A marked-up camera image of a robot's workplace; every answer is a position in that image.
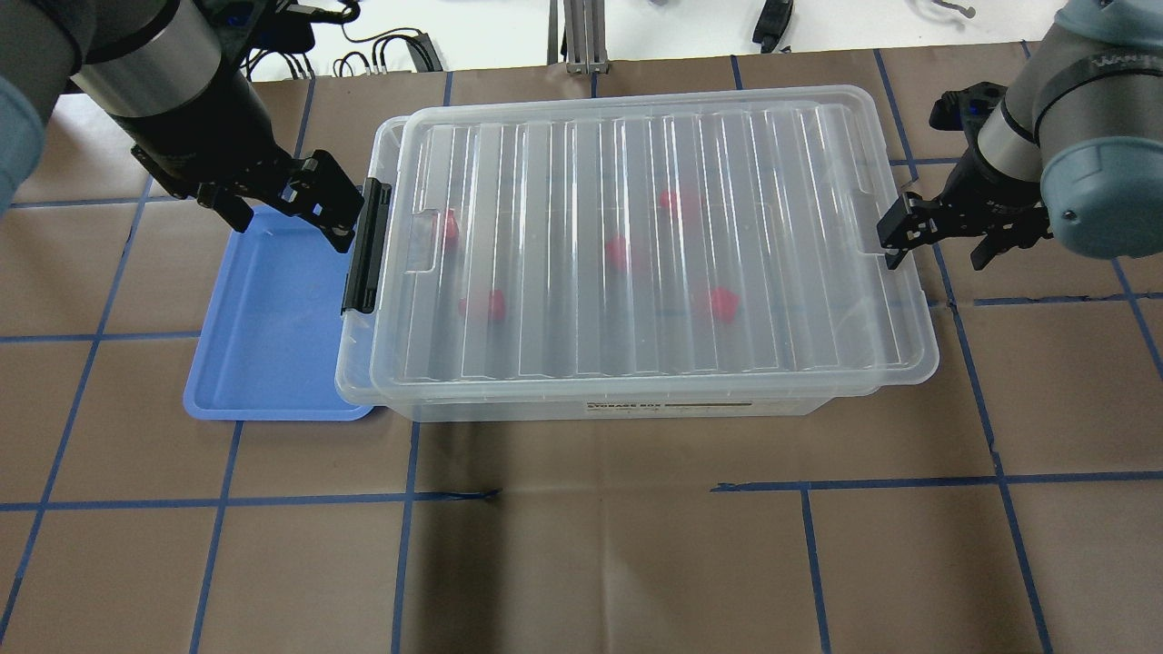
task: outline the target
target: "blue tray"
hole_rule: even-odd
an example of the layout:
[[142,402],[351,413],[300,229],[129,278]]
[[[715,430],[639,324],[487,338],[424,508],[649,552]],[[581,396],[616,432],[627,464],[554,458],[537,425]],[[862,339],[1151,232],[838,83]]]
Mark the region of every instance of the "blue tray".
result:
[[206,420],[356,420],[335,361],[349,255],[311,225],[255,209],[222,256],[183,401]]

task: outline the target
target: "clear plastic container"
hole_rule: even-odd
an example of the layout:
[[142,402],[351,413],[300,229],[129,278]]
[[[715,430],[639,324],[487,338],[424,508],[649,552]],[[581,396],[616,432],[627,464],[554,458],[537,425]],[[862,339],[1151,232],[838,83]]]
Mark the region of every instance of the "clear plastic container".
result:
[[423,109],[377,134],[393,185],[376,308],[336,383],[421,421],[800,415],[915,384],[937,348],[852,86]]

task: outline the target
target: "box handle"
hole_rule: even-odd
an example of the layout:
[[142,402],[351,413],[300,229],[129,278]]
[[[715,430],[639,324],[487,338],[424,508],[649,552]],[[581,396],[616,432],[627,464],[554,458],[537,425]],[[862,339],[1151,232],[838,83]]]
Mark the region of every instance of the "box handle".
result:
[[343,287],[343,307],[340,313],[349,308],[359,313],[371,313],[376,308],[376,291],[379,287],[379,268],[384,261],[392,185],[369,177],[364,180],[363,194],[364,206],[356,222],[356,241],[351,247],[351,266],[348,269],[348,282]]

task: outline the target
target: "black connector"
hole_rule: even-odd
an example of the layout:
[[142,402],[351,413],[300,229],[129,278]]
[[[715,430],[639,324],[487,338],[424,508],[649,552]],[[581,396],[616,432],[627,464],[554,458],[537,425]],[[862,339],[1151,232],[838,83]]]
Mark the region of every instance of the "black connector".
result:
[[763,12],[759,13],[759,21],[755,23],[755,33],[751,35],[751,43],[758,43],[761,52],[772,52],[779,45],[779,40],[784,37],[792,20],[794,3],[794,0],[766,0],[763,3]]
[[412,63],[416,65],[418,71],[440,72],[444,70],[440,63],[440,55],[436,54],[436,47],[433,45],[433,40],[427,31],[416,34],[415,43],[408,43],[408,52],[412,54]]

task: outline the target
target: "white background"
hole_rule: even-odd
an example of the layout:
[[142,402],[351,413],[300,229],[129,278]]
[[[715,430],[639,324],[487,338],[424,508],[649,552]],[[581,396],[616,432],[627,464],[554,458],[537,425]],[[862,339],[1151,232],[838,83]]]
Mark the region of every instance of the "white background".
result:
[[[338,2],[301,0],[338,9]],[[780,47],[793,51],[900,48],[952,43],[1037,41],[1066,0],[957,0],[977,15],[965,19],[929,0],[795,0]],[[751,30],[763,0],[606,0],[606,48],[611,61],[711,57],[758,52]],[[547,62],[549,0],[365,0],[348,26],[355,37],[394,27],[427,31],[448,70],[533,66]],[[558,31],[563,14],[558,12]],[[311,62],[331,74],[331,62],[370,44],[348,43],[338,27],[316,26]],[[393,70],[412,70],[400,41],[388,47]],[[357,71],[362,72],[362,64]],[[255,79],[288,77],[271,56]]]

